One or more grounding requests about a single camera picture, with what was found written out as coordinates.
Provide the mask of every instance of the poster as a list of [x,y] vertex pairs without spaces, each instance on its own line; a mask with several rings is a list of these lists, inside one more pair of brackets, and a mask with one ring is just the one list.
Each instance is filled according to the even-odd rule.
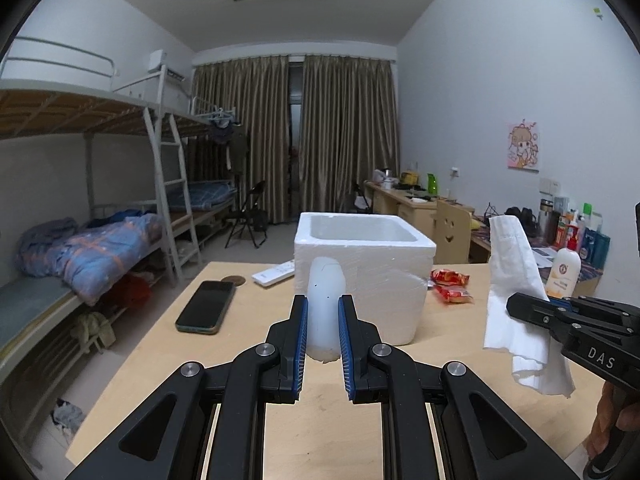
[[538,171],[538,153],[540,132],[537,123],[527,123],[509,126],[509,150],[507,167],[517,170]]

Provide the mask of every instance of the metal pivot screw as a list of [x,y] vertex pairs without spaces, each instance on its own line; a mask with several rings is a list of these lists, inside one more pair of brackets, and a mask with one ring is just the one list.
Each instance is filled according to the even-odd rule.
[[255,353],[262,357],[267,357],[273,354],[276,351],[276,347],[271,343],[260,343],[257,347],[255,347]]
[[193,377],[200,371],[200,365],[198,363],[185,363],[180,367],[180,373],[185,377]]
[[384,343],[378,343],[377,345],[373,345],[371,351],[378,357],[386,357],[391,354],[391,346]]
[[466,366],[458,361],[452,361],[447,365],[447,372],[456,377],[466,374]]

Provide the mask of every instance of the red snack wrapper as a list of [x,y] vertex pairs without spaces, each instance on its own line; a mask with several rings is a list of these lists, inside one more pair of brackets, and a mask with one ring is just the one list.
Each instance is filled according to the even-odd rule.
[[447,286],[466,286],[469,283],[469,276],[449,269],[432,270],[431,279],[433,283]]
[[435,285],[433,290],[436,290],[440,295],[440,298],[445,303],[473,303],[474,298],[469,291],[463,286],[445,286]]

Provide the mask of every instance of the white plastic bottle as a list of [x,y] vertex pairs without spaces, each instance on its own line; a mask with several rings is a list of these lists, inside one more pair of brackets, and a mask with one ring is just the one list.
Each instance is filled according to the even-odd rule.
[[578,246],[577,235],[569,238],[566,248],[560,249],[554,259],[554,264],[546,280],[545,292],[550,298],[566,298],[574,293],[578,283],[582,260],[576,252]]
[[306,354],[323,363],[340,358],[338,300],[347,283],[337,260],[318,256],[311,262],[306,299],[309,304]]

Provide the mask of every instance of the human hand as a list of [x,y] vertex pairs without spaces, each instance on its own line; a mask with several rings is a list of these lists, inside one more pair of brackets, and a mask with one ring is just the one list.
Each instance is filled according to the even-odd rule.
[[611,383],[604,383],[602,387],[602,398],[598,403],[596,420],[593,422],[591,434],[584,443],[590,459],[597,457],[607,448],[614,424],[622,431],[640,430],[640,402],[627,406],[616,418],[616,407],[613,404],[614,388]]

